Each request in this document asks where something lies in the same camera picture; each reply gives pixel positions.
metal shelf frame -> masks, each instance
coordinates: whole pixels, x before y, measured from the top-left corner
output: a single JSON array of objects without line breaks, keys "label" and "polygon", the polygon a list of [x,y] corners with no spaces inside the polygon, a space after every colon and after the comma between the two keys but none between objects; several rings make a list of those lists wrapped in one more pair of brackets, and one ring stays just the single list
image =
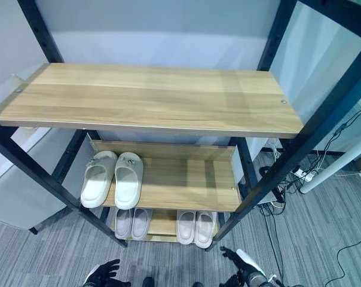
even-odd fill
[{"label": "metal shelf frame", "polygon": [[[361,37],[361,5],[348,0],[299,1]],[[297,2],[297,0],[280,1],[267,43],[259,61],[258,70],[270,70]],[[63,63],[63,58],[44,23],[44,19],[35,1],[18,0],[18,3],[48,61],[50,63]],[[211,250],[268,192],[274,189],[290,170],[309,154],[335,127],[360,98],[361,52],[314,115],[308,120],[295,139],[291,140],[289,144],[285,146],[284,153],[259,182],[256,178],[246,139],[231,138],[230,145],[238,146],[244,178],[246,180],[245,184],[239,184],[239,190],[244,200],[237,210],[231,213],[227,220],[224,219],[223,213],[219,214],[221,228],[213,238],[212,245],[206,250]],[[115,238],[113,231],[105,224],[109,213],[108,207],[102,210],[102,214],[100,218],[98,218],[91,210],[81,206],[81,202],[62,186],[62,182],[86,134],[89,134],[93,139],[99,139],[97,131],[77,130],[55,170],[50,175],[10,138],[16,129],[16,127],[0,126],[0,153],[48,192],[64,202],[71,210],[85,218],[119,245],[126,247],[126,242]],[[31,228],[30,232],[36,234],[37,230]]]}]

floor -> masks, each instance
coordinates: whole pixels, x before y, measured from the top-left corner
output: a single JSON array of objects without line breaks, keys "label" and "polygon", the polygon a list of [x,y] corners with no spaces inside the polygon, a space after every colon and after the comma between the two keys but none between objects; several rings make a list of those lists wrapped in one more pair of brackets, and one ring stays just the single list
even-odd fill
[{"label": "floor", "polygon": [[[326,157],[323,166],[333,160]],[[271,153],[262,153],[256,169],[272,161]],[[340,174],[354,171],[350,165]],[[306,195],[288,194],[286,210],[275,219],[284,283],[324,286],[341,275],[337,250],[361,239],[361,177],[333,176]],[[259,208],[254,208],[219,246],[241,248],[266,274],[278,274],[264,220]],[[276,244],[272,217],[266,220]],[[218,248],[205,252],[194,245],[129,242],[123,249],[75,213],[50,221],[37,236],[0,223],[0,287],[81,286],[95,264],[116,258],[122,264],[117,278],[137,287],[146,276],[154,277],[156,286],[187,287],[200,281],[205,287],[216,287],[236,272]],[[276,256],[280,262],[278,249]],[[328,286],[361,286],[361,244],[342,251],[339,260],[345,278]]]}]

wooden shelf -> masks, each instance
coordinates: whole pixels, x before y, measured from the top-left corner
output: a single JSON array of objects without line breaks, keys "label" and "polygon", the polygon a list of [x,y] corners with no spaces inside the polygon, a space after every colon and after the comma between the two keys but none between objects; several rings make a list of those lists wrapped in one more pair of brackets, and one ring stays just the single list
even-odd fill
[{"label": "wooden shelf", "polygon": [[270,72],[44,64],[0,105],[4,126],[294,138]]},{"label": "wooden shelf", "polygon": [[[115,215],[110,228],[115,230]],[[214,235],[218,232],[218,221]],[[154,210],[148,234],[144,241],[150,242],[177,242],[176,240],[176,210]]]},{"label": "wooden shelf", "polygon": [[[114,141],[91,144],[96,152],[108,150],[119,155],[132,151],[142,157],[145,168],[137,207],[232,212],[241,203],[231,166],[234,147]],[[103,205],[115,206],[114,197],[115,179]]]}]

slipper pair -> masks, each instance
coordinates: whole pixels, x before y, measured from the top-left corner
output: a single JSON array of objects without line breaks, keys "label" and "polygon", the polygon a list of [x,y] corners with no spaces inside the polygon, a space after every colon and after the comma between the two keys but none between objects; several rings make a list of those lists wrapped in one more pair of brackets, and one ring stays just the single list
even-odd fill
[{"label": "slipper pair", "polygon": [[87,208],[100,206],[108,196],[113,176],[116,181],[115,205],[124,210],[135,207],[140,197],[143,161],[132,152],[124,152],[118,158],[112,151],[98,152],[87,164],[81,191],[82,205]]},{"label": "slipper pair", "polygon": [[115,237],[126,239],[131,236],[133,240],[145,239],[149,231],[151,216],[151,209],[117,209],[115,213]]},{"label": "slipper pair", "polygon": [[216,212],[178,210],[176,212],[176,239],[187,245],[194,241],[199,248],[207,248],[212,243],[216,224]]}]

white pipe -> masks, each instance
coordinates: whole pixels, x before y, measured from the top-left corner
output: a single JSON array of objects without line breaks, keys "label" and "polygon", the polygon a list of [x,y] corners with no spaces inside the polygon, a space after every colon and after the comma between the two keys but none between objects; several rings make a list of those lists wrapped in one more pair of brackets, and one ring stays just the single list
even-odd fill
[{"label": "white pipe", "polygon": [[307,193],[312,188],[321,184],[325,179],[333,175],[339,169],[342,169],[349,162],[354,160],[358,155],[361,154],[361,141],[357,143],[354,147],[352,147],[349,151],[343,154],[339,159],[333,162],[330,166],[328,166],[323,172],[320,172],[317,176],[315,176],[312,181],[306,182],[300,191],[302,193]]}]

